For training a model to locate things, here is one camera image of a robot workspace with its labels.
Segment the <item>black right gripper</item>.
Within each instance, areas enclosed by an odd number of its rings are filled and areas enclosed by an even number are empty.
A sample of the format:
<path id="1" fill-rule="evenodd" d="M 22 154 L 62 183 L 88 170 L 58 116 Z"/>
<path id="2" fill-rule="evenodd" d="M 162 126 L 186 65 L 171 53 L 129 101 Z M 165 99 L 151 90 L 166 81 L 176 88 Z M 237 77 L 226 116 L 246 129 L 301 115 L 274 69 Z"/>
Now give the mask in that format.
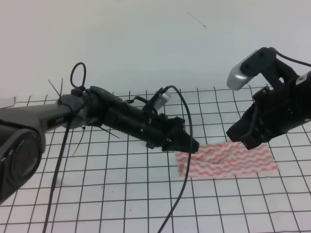
<path id="1" fill-rule="evenodd" d="M 273 48 L 261 48 L 242 64 L 247 74 L 262 74 L 271 88 L 253 96 L 253 104 L 226 132 L 232 142 L 254 149 L 311 118 L 311 74 L 298 75 L 277 59 Z"/>

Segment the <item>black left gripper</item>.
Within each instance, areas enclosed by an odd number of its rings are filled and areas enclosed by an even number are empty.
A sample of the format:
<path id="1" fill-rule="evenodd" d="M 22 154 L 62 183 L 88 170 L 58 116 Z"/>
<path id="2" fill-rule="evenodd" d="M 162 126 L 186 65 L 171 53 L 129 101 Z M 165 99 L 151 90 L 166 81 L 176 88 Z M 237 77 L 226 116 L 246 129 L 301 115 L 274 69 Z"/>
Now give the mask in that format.
<path id="1" fill-rule="evenodd" d="M 102 124 L 146 142 L 146 147 L 161 147 L 163 151 L 196 153 L 199 142 L 184 131 L 185 121 L 179 117 L 168 118 L 158 114 L 154 103 L 163 88 L 142 109 L 133 107 L 122 99 L 106 94 L 102 97 L 104 116 Z"/>

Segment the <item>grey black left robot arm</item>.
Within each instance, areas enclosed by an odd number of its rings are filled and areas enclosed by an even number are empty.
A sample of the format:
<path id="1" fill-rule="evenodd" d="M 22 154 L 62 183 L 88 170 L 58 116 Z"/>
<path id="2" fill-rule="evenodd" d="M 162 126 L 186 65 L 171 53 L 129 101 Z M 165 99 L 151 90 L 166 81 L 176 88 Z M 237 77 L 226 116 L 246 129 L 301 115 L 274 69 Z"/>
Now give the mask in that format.
<path id="1" fill-rule="evenodd" d="M 45 134 L 58 127 L 107 126 L 146 142 L 148 148 L 196 153 L 199 143 L 179 117 L 159 114 L 161 92 L 142 109 L 91 86 L 73 89 L 56 103 L 0 111 L 0 200 L 6 201 L 36 172 L 46 147 Z"/>

